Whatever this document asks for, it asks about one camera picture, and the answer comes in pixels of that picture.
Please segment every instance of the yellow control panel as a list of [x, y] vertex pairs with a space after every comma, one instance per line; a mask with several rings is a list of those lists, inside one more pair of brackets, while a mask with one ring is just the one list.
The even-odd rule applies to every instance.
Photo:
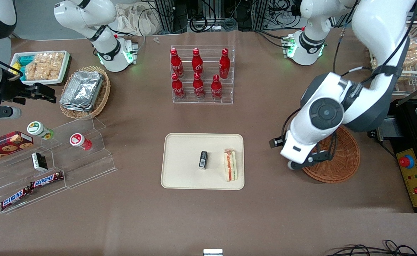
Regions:
[[413, 149], [397, 154], [398, 164], [411, 198], [412, 205], [417, 207], [417, 160]]

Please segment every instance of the beige tray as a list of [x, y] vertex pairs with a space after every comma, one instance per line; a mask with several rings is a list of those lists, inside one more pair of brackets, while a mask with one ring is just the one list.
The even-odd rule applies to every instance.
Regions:
[[[236, 151], [238, 179], [227, 182], [224, 151]], [[201, 151], [207, 151], [207, 168], [199, 169]], [[239, 134], [170, 133], [164, 141], [161, 185], [164, 188], [233, 190], [245, 185], [243, 137]]]

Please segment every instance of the acrylic bottle rack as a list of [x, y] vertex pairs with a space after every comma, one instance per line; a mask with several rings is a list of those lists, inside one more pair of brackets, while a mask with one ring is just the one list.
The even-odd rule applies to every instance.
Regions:
[[[235, 50], [234, 46], [171, 46], [175, 48], [183, 62], [184, 75], [180, 78], [183, 88], [186, 94], [186, 98], [179, 100], [172, 92], [172, 100], [174, 103], [201, 103], [201, 104], [233, 104], [234, 100], [234, 63], [235, 63]], [[194, 80], [194, 73], [192, 71], [192, 50], [194, 48], [199, 49], [199, 55], [204, 62], [204, 99], [197, 99], [194, 94], [194, 88], [192, 82]], [[213, 75], [220, 74], [220, 58], [221, 50], [227, 48], [229, 50], [229, 59], [231, 65], [229, 69], [229, 75], [227, 79], [220, 79], [222, 84], [222, 97], [221, 100], [212, 99], [211, 84], [213, 81]]]
[[[5, 208], [1, 213], [10, 213], [63, 190], [75, 188], [116, 171], [112, 155], [104, 147], [100, 132], [105, 127], [97, 118], [91, 116], [77, 119], [54, 128], [54, 138], [41, 140], [34, 137], [35, 147], [0, 159], [0, 202], [29, 186], [32, 181], [59, 171], [62, 171], [65, 177], [64, 180], [35, 188], [32, 193]], [[74, 133], [82, 133], [93, 143], [92, 148], [84, 151], [71, 146], [69, 138]], [[33, 168], [31, 154], [34, 152], [46, 157], [47, 172], [40, 172]]]

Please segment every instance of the red cookie box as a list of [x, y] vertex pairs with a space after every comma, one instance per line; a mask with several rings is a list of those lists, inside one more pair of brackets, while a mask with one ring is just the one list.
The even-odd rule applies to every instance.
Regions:
[[0, 136], [0, 158], [33, 147], [33, 138], [19, 131]]

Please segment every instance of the wicker basket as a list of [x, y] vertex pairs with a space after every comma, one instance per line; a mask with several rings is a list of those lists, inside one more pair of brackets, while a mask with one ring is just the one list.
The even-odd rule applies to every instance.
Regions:
[[[320, 142], [321, 150], [329, 150], [331, 136]], [[360, 164], [360, 151], [355, 138], [340, 126], [337, 129], [337, 148], [331, 161], [303, 167], [312, 178], [325, 183], [340, 183], [352, 177]]]
[[[78, 71], [88, 71], [88, 72], [96, 71], [96, 72], [102, 74], [103, 77], [104, 77], [104, 79], [102, 81], [102, 85], [101, 85], [102, 87], [101, 87], [101, 89], [99, 91], [99, 94], [98, 94], [98, 99], [96, 99], [95, 107], [94, 107], [93, 111], [91, 111], [91, 112], [82, 112], [82, 111], [69, 110], [69, 109], [65, 109], [62, 105], [60, 105], [60, 109], [62, 110], [63, 114], [65, 114], [65, 116], [67, 116], [69, 118], [78, 119], [78, 118], [86, 117], [90, 114], [91, 114], [91, 116], [96, 117], [97, 115], [99, 115], [99, 113], [101, 113], [101, 111], [103, 110], [103, 108], [105, 107], [105, 105], [107, 103], [109, 93], [111, 92], [111, 82], [109, 81], [109, 78], [108, 78], [106, 72], [104, 70], [102, 70], [101, 68], [97, 67], [97, 66], [87, 66], [85, 68], [79, 69]], [[70, 78], [65, 83], [62, 94], [65, 93], [65, 90], [68, 87], [69, 81], [71, 80], [71, 78], [73, 77], [74, 74], [75, 74], [75, 72], [70, 76]]]

